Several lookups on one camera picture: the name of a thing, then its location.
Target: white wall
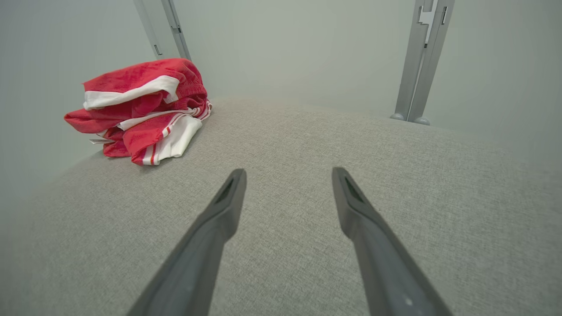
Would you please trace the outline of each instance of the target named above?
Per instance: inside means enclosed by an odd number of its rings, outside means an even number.
[[[63,116],[82,82],[154,60],[132,0],[0,3],[0,199],[24,197],[100,150]]]
[[[424,116],[562,165],[562,1],[455,2]]]
[[[174,1],[209,96],[266,96],[389,117],[414,0]]]

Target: metal frame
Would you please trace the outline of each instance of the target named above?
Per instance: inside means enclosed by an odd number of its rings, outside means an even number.
[[[435,19],[433,19],[433,26],[431,34],[429,35],[429,42],[425,52],[423,63],[421,64],[421,71],[416,87],[414,98],[412,99],[412,106],[407,120],[409,122],[417,122],[429,125],[429,121],[422,117],[425,110],[425,104],[429,97],[429,90],[433,83],[433,77],[437,70],[437,63],[441,56],[441,50],[445,42],[445,35],[451,21],[453,6],[455,0],[439,0],[437,3],[437,10]]]
[[[433,1],[415,1],[400,90],[395,113],[391,116],[393,119],[429,125],[429,121],[422,115],[455,4],[455,0],[438,0],[429,42],[426,44],[429,25],[422,24],[419,20],[422,12],[431,11]]]
[[[164,12],[166,12],[166,17],[168,18],[168,23],[170,24],[176,45],[178,46],[180,56],[191,60],[185,38],[183,37],[182,28],[179,25],[179,18],[174,6],[174,1],[162,0],[162,5],[164,6]]]

